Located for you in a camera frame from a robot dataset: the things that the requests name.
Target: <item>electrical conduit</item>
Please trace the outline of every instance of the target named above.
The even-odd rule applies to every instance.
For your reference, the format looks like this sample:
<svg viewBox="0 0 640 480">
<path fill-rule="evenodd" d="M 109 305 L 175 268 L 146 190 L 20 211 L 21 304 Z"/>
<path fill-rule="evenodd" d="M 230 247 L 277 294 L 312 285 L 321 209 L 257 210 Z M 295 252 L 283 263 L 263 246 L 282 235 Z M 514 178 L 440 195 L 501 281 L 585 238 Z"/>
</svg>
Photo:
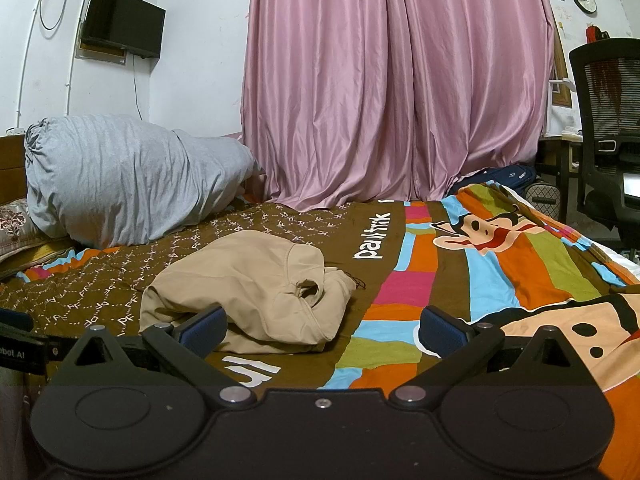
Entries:
<svg viewBox="0 0 640 480">
<path fill-rule="evenodd" d="M 22 70 L 20 72 L 20 85 L 18 86 L 18 106 L 15 111 L 15 127 L 20 127 L 20 115 L 22 110 L 22 89 L 24 88 L 24 73 L 27 69 L 27 56 L 29 55 L 29 46 L 31 44 L 31 36 L 33 35 L 33 26 L 36 23 L 36 16 L 38 14 L 38 7 L 40 6 L 40 0 L 36 0 L 36 5 L 33 7 L 33 15 L 31 17 L 31 27 L 29 27 L 29 35 L 27 36 L 27 42 L 24 45 L 24 54 L 22 56 Z"/>
<path fill-rule="evenodd" d="M 78 36 L 80 35 L 80 25 L 82 23 L 82 11 L 84 10 L 84 4 L 86 0 L 82 0 L 80 10 L 78 11 L 78 27 L 76 28 L 76 35 L 74 36 L 74 42 L 71 46 L 71 61 L 69 62 L 69 73 L 66 78 L 66 99 L 65 99 L 65 115 L 69 115 L 69 103 L 71 101 L 71 79 L 74 74 L 74 61 L 76 60 L 76 44 L 78 44 Z"/>
</svg>

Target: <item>backpack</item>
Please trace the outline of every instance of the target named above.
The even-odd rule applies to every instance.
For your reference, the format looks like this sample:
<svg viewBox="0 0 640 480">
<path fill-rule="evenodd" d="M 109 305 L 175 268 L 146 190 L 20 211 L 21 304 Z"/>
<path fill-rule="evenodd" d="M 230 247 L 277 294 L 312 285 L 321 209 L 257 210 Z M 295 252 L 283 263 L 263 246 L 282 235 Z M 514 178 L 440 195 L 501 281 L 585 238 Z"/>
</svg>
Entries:
<svg viewBox="0 0 640 480">
<path fill-rule="evenodd" d="M 527 187 L 536 181 L 536 170 L 531 166 L 523 164 L 512 164 L 506 168 L 489 168 L 468 176 L 453 185 L 449 194 L 456 194 L 462 187 L 470 184 L 483 184 L 494 180 L 503 186 L 510 187 L 517 194 L 524 198 Z"/>
</svg>

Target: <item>wall clock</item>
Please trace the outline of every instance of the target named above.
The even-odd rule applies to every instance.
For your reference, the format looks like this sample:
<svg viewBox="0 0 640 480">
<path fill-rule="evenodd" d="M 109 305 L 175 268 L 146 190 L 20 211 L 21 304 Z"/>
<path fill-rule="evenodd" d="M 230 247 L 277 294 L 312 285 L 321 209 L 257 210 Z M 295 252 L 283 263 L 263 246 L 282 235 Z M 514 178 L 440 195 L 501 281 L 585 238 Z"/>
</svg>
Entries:
<svg viewBox="0 0 640 480">
<path fill-rule="evenodd" d="M 587 14 L 593 14 L 598 10 L 596 0 L 574 0 L 574 2 L 580 7 L 582 12 L 586 12 Z"/>
</svg>

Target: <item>cable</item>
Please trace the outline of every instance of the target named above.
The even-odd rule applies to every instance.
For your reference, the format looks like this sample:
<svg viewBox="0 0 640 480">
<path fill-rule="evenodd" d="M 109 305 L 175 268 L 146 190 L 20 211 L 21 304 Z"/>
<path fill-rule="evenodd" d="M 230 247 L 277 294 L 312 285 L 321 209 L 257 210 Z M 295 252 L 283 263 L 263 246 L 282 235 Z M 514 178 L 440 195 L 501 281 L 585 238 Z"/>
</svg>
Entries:
<svg viewBox="0 0 640 480">
<path fill-rule="evenodd" d="M 138 109 L 138 115 L 140 116 L 140 120 L 144 121 L 142 118 L 142 114 L 140 113 L 140 107 L 138 106 L 138 87 L 136 86 L 136 55 L 133 56 L 133 91 L 136 93 L 136 108 Z"/>
<path fill-rule="evenodd" d="M 364 290 L 367 290 L 367 284 L 365 282 L 363 282 L 361 279 L 356 278 L 355 276 L 351 276 L 346 270 L 343 270 L 342 272 L 344 272 L 347 276 L 349 276 L 354 282 L 356 282 L 356 288 L 362 288 Z"/>
<path fill-rule="evenodd" d="M 47 25 L 44 24 L 44 20 L 42 19 L 42 0 L 38 2 L 38 7 L 39 7 L 38 13 L 40 15 L 40 23 L 42 24 L 42 26 L 47 30 L 54 30 L 60 24 L 60 22 L 62 21 L 62 17 L 65 15 L 66 0 L 62 3 L 62 10 L 60 10 L 60 16 L 53 27 L 47 27 Z"/>
</svg>

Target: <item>wall-mounted tv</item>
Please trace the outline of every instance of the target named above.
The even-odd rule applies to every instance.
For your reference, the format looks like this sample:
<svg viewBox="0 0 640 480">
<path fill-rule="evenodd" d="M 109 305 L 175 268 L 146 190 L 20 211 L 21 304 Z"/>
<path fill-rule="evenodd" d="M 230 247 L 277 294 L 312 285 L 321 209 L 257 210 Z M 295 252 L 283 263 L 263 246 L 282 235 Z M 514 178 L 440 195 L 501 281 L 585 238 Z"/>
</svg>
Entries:
<svg viewBox="0 0 640 480">
<path fill-rule="evenodd" d="M 143 0 L 90 0 L 81 41 L 160 57 L 164 9 Z"/>
</svg>

